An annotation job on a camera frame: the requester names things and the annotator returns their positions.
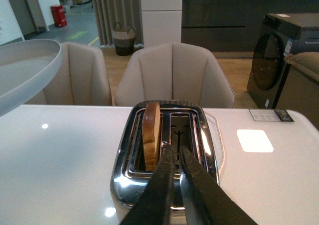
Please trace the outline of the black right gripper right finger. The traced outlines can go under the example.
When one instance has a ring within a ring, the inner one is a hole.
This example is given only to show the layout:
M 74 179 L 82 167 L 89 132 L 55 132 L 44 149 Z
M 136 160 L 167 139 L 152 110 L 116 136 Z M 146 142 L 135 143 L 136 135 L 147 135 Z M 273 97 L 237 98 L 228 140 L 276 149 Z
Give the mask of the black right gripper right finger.
M 255 225 L 199 164 L 192 153 L 179 151 L 180 188 L 189 225 Z

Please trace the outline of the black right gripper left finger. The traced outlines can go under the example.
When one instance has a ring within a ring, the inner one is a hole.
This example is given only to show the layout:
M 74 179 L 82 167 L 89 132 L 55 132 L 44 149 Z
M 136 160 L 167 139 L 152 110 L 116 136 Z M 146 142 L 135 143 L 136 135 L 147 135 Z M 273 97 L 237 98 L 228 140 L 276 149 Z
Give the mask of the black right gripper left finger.
M 174 199 L 173 146 L 164 144 L 159 163 L 144 192 L 121 221 L 122 225 L 168 225 Z

